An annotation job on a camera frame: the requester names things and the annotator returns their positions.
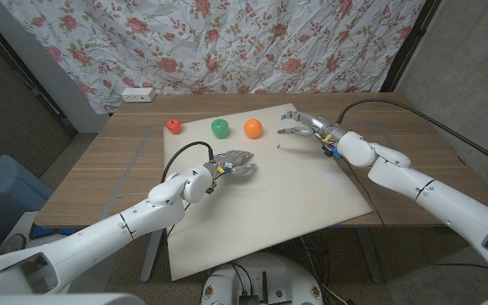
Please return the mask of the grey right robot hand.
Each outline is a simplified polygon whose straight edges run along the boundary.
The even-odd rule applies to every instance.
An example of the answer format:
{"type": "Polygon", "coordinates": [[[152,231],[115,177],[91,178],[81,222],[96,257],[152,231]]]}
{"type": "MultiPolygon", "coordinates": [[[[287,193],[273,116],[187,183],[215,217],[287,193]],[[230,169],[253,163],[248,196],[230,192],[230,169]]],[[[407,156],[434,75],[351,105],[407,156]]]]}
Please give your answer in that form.
{"type": "Polygon", "coordinates": [[[337,123],[332,123],[322,117],[299,111],[288,111],[280,118],[282,120],[293,119],[300,122],[302,126],[277,130],[279,135],[314,136],[322,143],[330,145],[337,143],[347,133],[337,123]]]}

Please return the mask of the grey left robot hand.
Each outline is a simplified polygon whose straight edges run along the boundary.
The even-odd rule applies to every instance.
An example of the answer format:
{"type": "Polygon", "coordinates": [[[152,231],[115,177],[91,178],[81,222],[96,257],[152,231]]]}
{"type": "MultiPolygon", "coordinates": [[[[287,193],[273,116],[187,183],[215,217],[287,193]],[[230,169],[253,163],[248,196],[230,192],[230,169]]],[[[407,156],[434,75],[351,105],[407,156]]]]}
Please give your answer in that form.
{"type": "Polygon", "coordinates": [[[257,168],[256,164],[247,161],[253,156],[249,151],[229,150],[213,156],[203,166],[210,172],[214,180],[222,175],[245,175],[257,168]]]}

